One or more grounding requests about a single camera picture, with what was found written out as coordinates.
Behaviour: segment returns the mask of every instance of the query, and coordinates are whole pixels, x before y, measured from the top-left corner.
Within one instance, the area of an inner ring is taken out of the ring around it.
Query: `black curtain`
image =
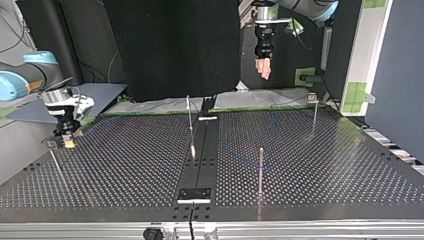
[[[240,80],[237,0],[105,0],[136,101],[208,96]]]

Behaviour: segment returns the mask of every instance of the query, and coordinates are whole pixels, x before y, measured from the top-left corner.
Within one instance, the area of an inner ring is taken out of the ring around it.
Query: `metal pin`
[[[193,159],[195,159],[196,148],[194,147],[194,133],[193,133],[193,122],[191,120],[190,96],[187,96],[186,103],[187,103],[188,121],[189,121],[190,137],[191,137],[190,151],[191,151],[191,156],[193,157]]]
[[[54,152],[53,152],[53,150],[52,150],[52,149],[50,149],[50,155],[52,156],[52,159],[53,159],[54,165],[56,166],[57,171],[59,172],[60,176],[62,177],[63,182],[64,182],[64,183],[66,183],[66,181],[65,181],[65,177],[63,176],[63,173],[62,173],[62,169],[60,168],[59,162],[57,161],[57,159],[56,159],[56,155],[54,155]]]
[[[315,124],[317,123],[318,104],[319,104],[319,101],[316,101],[315,102],[315,113],[314,113],[314,125],[313,125],[314,131],[315,131]]]
[[[259,202],[262,202],[262,180],[263,180],[263,168],[264,168],[264,149],[259,149]]]

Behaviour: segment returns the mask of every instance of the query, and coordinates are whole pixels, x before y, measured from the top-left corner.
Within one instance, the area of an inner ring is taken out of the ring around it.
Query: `light blue object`
[[[29,94],[28,82],[22,76],[0,71],[0,101],[12,101]]]
[[[38,51],[24,55],[26,63],[46,63],[46,64],[58,64],[53,53],[49,51]]]
[[[333,15],[333,13],[336,11],[337,6],[339,6],[339,1],[334,2],[331,7],[329,7],[327,9],[327,11],[325,11],[321,16],[316,17],[316,18],[311,18],[311,20],[313,21],[318,21],[318,22],[325,22],[327,21],[331,15]]]

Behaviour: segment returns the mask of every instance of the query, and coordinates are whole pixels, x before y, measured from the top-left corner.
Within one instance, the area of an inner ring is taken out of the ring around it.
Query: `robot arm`
[[[283,6],[294,12],[309,17],[313,21],[326,21],[338,6],[338,0],[254,0],[252,6],[256,7],[255,35],[257,45],[255,54],[258,57],[258,72],[268,79],[271,72],[270,61],[274,53],[273,37],[277,33],[277,24],[292,24],[294,35],[298,33],[292,18],[278,19],[278,7]]]
[[[94,100],[75,94],[76,88],[65,87],[68,79],[63,79],[51,52],[29,53],[24,59],[25,63],[20,66],[0,63],[0,101],[12,101],[38,92],[49,114],[57,119],[57,136],[65,147],[74,147],[74,133],[94,106]]]

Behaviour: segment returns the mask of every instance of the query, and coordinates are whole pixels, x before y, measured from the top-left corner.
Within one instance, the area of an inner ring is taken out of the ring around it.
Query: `black perforated table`
[[[424,179],[346,118],[319,110],[97,120],[0,187],[0,222],[235,222],[423,219]],[[259,149],[264,149],[259,201]],[[178,205],[180,189],[211,203]]]

